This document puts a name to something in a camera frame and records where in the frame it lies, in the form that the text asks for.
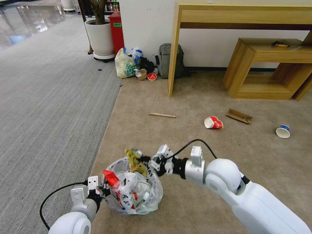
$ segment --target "gray backpack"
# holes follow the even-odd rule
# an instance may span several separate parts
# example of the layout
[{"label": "gray backpack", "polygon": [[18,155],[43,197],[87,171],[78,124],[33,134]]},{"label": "gray backpack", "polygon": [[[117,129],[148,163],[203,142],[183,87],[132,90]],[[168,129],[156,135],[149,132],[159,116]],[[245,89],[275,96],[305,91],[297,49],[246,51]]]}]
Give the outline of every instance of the gray backpack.
[{"label": "gray backpack", "polygon": [[[159,47],[159,56],[156,56],[156,63],[157,63],[158,71],[163,79],[168,79],[170,50],[171,50],[170,43],[162,44]],[[184,52],[181,46],[178,45],[178,51],[176,55],[175,78],[182,76],[183,68],[184,68],[183,56],[184,56]]]}]

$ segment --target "wooden shelf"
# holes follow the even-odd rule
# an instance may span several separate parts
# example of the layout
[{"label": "wooden shelf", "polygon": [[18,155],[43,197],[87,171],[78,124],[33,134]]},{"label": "wooden shelf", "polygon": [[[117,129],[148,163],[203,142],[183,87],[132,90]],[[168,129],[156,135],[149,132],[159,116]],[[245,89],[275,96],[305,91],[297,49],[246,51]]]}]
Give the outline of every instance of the wooden shelf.
[{"label": "wooden shelf", "polygon": [[[271,44],[282,41],[289,47]],[[275,72],[249,73],[254,62],[279,62]],[[312,46],[298,39],[239,38],[224,84],[234,98],[290,99],[312,73]]]},{"label": "wooden shelf", "polygon": [[[311,63],[312,46],[302,46],[298,39],[278,38],[240,38],[256,55],[254,62]],[[289,47],[277,47],[271,44],[282,41]]]}]

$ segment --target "plant pot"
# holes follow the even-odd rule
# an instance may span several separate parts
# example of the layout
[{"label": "plant pot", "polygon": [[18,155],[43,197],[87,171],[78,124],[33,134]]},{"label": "plant pot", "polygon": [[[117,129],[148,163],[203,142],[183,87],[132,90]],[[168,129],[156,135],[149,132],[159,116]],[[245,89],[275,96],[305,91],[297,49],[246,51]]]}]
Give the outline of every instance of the plant pot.
[{"label": "plant pot", "polygon": [[63,9],[65,11],[73,11],[75,10],[75,5],[73,0],[61,0]]},{"label": "plant pot", "polygon": [[94,51],[94,58],[111,59],[115,57],[110,24],[96,25],[95,19],[88,20],[84,24]]}]

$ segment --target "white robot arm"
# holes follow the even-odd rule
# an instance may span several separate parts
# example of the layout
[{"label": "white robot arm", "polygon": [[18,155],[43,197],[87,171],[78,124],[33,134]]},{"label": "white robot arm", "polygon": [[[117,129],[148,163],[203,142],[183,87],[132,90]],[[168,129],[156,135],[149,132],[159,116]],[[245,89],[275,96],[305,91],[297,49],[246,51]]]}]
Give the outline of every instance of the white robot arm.
[{"label": "white robot arm", "polygon": [[[251,182],[231,160],[215,159],[206,167],[201,147],[193,146],[189,160],[177,158],[167,145],[161,146],[152,158],[141,158],[149,161],[158,176],[179,174],[217,193],[253,234],[312,234],[302,219],[267,189]],[[88,189],[82,186],[71,190],[74,206],[53,224],[49,234],[90,234],[91,222],[103,198],[96,190],[98,181],[97,176],[91,176]],[[93,197],[86,198],[88,190]]]}]

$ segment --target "floor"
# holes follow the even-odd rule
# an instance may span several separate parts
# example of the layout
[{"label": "floor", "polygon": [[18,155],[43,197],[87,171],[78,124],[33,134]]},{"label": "floor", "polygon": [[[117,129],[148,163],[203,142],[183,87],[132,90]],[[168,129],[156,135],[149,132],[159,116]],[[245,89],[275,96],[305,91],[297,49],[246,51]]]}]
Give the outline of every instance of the floor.
[{"label": "floor", "polygon": [[0,8],[0,51],[70,19],[60,0],[17,2]]},{"label": "floor", "polygon": [[[128,148],[153,155],[162,144],[177,151],[201,138],[217,157],[234,161],[251,181],[267,188],[312,228],[312,92],[299,102],[232,99],[223,76],[223,72],[198,72],[176,79],[172,98],[168,98],[167,80],[125,79],[91,174],[100,175]],[[229,108],[253,116],[252,124],[226,117]],[[177,118],[149,116],[150,112]],[[224,129],[206,129],[208,116],[217,116]],[[289,139],[276,136],[280,124],[290,126]],[[179,157],[189,158],[190,150],[186,148]],[[203,157],[207,163],[213,159],[204,146]],[[164,175],[160,180],[164,195],[157,211],[123,216],[103,203],[92,233],[248,233],[211,191],[178,175]]]},{"label": "floor", "polygon": [[[40,204],[89,176],[122,80],[114,62],[87,55],[81,16],[46,6],[10,10],[14,30],[1,38],[32,36],[0,51],[0,229],[47,233]],[[70,188],[51,197],[48,224],[71,206]]]}]

